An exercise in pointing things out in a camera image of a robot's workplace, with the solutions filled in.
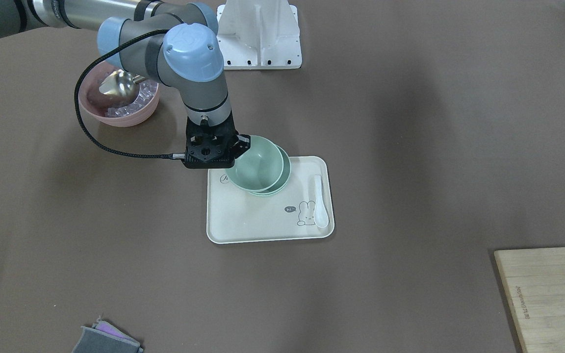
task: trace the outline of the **brown table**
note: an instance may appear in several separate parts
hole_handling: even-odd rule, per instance
[[[204,170],[78,127],[94,32],[0,40],[0,353],[69,352],[99,315],[149,353],[515,349],[491,254],[565,246],[565,0],[292,4],[303,67],[227,78],[241,132],[327,161],[318,241],[211,243]],[[181,151],[162,94],[89,125]]]

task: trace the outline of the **black cable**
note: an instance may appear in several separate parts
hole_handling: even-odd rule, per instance
[[[78,101],[78,95],[80,94],[80,86],[82,85],[82,81],[84,80],[84,78],[87,76],[87,74],[90,72],[90,70],[92,70],[94,67],[96,67],[97,65],[99,65],[99,63],[103,62],[104,60],[110,58],[111,56],[113,56],[114,54],[119,53],[120,51],[122,51],[123,49],[126,49],[127,47],[130,47],[131,45],[133,45],[134,43],[138,43],[141,42],[142,40],[144,40],[145,38],[150,38],[151,36],[155,36],[158,34],[165,34],[167,33],[169,30],[168,29],[156,29],[154,31],[145,33],[145,34],[141,34],[140,36],[136,37],[136,38],[132,38],[131,40],[128,40],[127,42],[119,45],[118,47],[116,47],[113,50],[110,50],[108,53],[100,56],[99,58],[97,58],[97,60],[95,60],[94,62],[92,62],[90,65],[88,65],[88,67],[82,72],[82,74],[80,75],[80,78],[78,79],[78,82],[76,83],[76,89],[74,91],[74,105],[76,106],[76,115],[78,117],[78,123],[80,123],[80,127],[82,128],[82,130],[84,131],[84,133],[86,134],[86,136],[90,139],[90,141],[92,141],[97,147],[101,148],[104,151],[110,152],[110,153],[114,153],[114,154],[118,154],[119,156],[125,156],[125,157],[132,157],[132,158],[161,158],[161,159],[181,159],[180,155],[182,155],[182,153],[170,153],[170,154],[136,154],[136,153],[128,153],[128,152],[122,152],[119,150],[114,150],[110,147],[106,147],[104,145],[102,145],[99,141],[97,141],[92,134],[90,134],[90,132],[88,132],[88,129],[86,127],[86,125],[84,124],[84,121],[82,120],[82,116],[80,114],[80,102]]]

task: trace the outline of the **blue joint cap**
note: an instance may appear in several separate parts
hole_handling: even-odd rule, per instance
[[[213,81],[224,71],[217,36],[199,23],[170,29],[164,36],[163,54],[171,70],[189,81]]]
[[[208,26],[211,31],[213,31],[215,35],[217,35],[217,32],[219,32],[219,23],[217,22],[217,15],[215,14],[215,11],[213,11],[213,9],[202,2],[189,3],[197,6],[198,9],[200,9],[202,15],[204,15],[204,18],[206,19],[206,26]]]
[[[107,18],[99,27],[99,30],[97,31],[97,50],[99,50],[101,55],[106,54],[119,46],[121,27],[123,27],[126,20],[127,18],[123,17],[110,17]],[[114,54],[106,61],[123,69],[119,53]]]

